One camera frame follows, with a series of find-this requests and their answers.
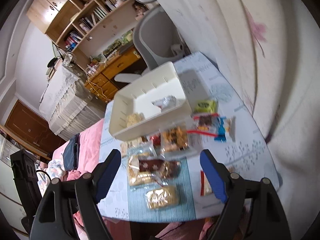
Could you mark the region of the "orange bread clear package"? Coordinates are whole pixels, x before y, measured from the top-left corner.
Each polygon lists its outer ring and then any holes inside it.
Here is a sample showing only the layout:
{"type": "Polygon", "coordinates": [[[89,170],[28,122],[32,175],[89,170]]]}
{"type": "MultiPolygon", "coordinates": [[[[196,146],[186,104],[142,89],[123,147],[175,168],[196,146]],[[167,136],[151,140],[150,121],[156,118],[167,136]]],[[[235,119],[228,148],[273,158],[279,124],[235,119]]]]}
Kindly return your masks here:
{"type": "Polygon", "coordinates": [[[160,131],[161,154],[165,157],[183,154],[191,150],[185,122],[170,125],[160,131]]]}

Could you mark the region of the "lace covered piano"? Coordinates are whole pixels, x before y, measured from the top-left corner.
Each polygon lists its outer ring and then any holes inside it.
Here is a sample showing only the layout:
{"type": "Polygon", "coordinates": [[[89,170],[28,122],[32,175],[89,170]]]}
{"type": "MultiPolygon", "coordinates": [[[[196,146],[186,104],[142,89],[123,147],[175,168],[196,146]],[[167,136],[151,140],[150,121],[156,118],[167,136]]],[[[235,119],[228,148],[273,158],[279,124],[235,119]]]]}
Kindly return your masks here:
{"type": "Polygon", "coordinates": [[[65,141],[105,115],[106,103],[84,87],[83,78],[79,72],[59,63],[40,100],[42,117],[50,130],[65,141]]]}

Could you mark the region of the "grey office chair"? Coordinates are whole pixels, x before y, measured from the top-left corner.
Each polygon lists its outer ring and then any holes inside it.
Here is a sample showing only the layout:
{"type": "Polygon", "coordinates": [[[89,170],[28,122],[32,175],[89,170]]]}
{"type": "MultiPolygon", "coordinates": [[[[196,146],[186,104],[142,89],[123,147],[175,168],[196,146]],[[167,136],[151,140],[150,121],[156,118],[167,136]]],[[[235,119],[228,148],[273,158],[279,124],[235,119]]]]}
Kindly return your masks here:
{"type": "Polygon", "coordinates": [[[175,24],[161,5],[154,5],[133,31],[133,44],[147,68],[142,74],[120,73],[117,82],[132,83],[166,62],[176,62],[190,54],[175,24]]]}

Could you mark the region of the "brown snowflake snack packet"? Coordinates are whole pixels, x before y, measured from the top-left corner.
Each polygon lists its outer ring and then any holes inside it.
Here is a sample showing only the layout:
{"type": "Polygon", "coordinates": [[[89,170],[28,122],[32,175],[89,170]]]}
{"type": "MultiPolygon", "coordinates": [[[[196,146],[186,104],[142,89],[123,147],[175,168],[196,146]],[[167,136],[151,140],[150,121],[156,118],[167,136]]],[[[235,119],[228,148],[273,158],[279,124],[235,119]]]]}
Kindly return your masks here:
{"type": "Polygon", "coordinates": [[[179,161],[168,161],[165,159],[138,159],[139,171],[155,174],[162,179],[174,178],[180,169],[179,161]]]}

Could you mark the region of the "red white cookie packet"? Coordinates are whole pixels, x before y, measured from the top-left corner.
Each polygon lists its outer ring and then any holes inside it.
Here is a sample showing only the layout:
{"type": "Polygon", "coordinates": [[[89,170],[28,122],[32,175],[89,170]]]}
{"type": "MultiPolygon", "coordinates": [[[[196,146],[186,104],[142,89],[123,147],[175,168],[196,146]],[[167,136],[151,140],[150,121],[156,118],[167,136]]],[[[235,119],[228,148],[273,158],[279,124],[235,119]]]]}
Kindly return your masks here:
{"type": "Polygon", "coordinates": [[[219,117],[217,113],[201,113],[193,116],[194,126],[200,131],[216,131],[219,126],[219,117]]]}

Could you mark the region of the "white floral curtain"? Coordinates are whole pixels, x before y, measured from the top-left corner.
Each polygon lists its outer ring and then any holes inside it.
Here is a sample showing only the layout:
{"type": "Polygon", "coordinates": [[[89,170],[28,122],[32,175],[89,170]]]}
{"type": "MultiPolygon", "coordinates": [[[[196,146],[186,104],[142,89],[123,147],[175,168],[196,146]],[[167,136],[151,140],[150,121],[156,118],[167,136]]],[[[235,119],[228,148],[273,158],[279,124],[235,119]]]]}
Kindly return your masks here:
{"type": "Polygon", "coordinates": [[[271,150],[293,239],[319,239],[319,0],[157,0],[271,150]]]}

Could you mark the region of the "wooden bookshelf hutch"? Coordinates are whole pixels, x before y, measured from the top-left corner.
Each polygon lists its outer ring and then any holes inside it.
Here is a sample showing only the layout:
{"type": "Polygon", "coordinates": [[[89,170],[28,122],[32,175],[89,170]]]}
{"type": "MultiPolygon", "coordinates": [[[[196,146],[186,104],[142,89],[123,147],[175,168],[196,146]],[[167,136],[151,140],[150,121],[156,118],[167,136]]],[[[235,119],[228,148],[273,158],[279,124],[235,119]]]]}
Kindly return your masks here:
{"type": "Polygon", "coordinates": [[[135,0],[34,0],[27,16],[82,69],[142,18],[135,0]]]}

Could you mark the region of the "wooden desk with drawers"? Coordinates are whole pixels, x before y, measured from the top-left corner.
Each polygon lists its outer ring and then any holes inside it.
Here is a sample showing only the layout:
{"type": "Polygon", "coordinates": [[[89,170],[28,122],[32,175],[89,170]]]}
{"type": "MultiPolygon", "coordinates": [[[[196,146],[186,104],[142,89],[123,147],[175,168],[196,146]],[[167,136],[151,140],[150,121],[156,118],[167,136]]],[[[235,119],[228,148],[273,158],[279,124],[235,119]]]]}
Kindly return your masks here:
{"type": "Polygon", "coordinates": [[[103,63],[87,78],[85,88],[103,102],[113,99],[116,92],[127,85],[116,81],[118,74],[142,74],[147,65],[134,45],[103,63]]]}

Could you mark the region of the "brown wooden door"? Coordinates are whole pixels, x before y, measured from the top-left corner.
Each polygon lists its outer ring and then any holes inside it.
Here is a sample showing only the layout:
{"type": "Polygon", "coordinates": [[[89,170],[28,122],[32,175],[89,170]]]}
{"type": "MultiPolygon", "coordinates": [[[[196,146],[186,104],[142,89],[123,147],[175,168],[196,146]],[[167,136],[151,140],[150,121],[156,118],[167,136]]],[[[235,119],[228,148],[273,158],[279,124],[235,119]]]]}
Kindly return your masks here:
{"type": "Polygon", "coordinates": [[[66,142],[50,130],[46,120],[20,100],[17,100],[13,106],[4,127],[49,157],[66,142]]]}

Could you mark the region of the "clear bag of crackers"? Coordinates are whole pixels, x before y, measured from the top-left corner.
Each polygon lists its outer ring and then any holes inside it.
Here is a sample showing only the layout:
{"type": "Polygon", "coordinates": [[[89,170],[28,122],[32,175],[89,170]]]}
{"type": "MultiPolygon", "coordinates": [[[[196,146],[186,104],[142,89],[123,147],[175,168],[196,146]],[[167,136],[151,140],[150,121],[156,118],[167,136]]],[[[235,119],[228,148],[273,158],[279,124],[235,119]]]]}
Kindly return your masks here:
{"type": "Polygon", "coordinates": [[[138,187],[156,181],[150,170],[144,170],[142,161],[157,157],[151,142],[142,143],[127,150],[127,180],[130,187],[138,187]]]}

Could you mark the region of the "clear bag of popcorn snack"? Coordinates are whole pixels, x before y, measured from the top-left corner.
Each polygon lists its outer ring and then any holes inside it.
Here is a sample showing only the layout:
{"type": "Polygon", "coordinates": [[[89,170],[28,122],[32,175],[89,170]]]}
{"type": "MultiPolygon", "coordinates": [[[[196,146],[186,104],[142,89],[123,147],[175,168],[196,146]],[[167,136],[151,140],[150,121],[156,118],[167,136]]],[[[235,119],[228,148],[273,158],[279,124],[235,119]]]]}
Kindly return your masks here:
{"type": "Polygon", "coordinates": [[[163,186],[145,194],[147,208],[162,209],[177,205],[180,202],[176,186],[163,186]]]}

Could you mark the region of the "small beige snack packet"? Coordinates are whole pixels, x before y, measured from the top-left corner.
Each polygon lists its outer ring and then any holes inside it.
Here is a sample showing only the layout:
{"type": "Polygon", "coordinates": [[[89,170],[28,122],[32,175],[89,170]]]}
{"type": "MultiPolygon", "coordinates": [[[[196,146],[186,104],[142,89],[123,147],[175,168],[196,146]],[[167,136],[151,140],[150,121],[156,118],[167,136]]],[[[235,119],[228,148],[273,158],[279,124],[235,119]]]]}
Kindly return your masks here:
{"type": "Polygon", "coordinates": [[[209,172],[209,176],[201,170],[201,189],[200,196],[206,196],[209,194],[215,194],[217,196],[226,196],[227,195],[227,184],[229,183],[228,174],[235,172],[235,166],[229,165],[226,167],[226,172],[220,174],[221,169],[213,168],[209,172]]]}

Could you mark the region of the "blue white snack bag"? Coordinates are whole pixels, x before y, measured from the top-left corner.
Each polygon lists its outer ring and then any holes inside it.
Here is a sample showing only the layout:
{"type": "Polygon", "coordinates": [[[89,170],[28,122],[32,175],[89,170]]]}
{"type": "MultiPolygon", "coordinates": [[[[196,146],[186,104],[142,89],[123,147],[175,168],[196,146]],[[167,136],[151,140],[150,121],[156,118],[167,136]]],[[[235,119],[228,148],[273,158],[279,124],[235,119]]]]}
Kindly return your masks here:
{"type": "Polygon", "coordinates": [[[218,142],[235,142],[235,117],[227,118],[220,116],[217,118],[217,136],[218,142]]]}

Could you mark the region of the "green snack packet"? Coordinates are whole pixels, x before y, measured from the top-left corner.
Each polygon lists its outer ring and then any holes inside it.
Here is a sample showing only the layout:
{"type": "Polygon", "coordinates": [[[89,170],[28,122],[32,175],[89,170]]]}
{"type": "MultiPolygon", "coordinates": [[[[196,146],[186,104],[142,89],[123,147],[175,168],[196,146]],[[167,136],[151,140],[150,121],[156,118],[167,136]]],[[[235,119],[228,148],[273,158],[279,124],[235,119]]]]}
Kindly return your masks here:
{"type": "Polygon", "coordinates": [[[200,100],[196,103],[195,113],[215,113],[217,102],[215,100],[200,100]]]}

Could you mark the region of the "red round snack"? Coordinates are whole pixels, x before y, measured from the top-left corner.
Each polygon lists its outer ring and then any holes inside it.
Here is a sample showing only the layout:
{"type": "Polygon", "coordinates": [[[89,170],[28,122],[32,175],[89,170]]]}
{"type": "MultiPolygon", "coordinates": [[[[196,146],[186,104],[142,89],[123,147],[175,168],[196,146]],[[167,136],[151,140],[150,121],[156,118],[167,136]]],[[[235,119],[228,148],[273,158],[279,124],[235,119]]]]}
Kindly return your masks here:
{"type": "Polygon", "coordinates": [[[149,140],[152,142],[154,147],[160,147],[161,146],[161,134],[155,133],[149,136],[149,140]]]}

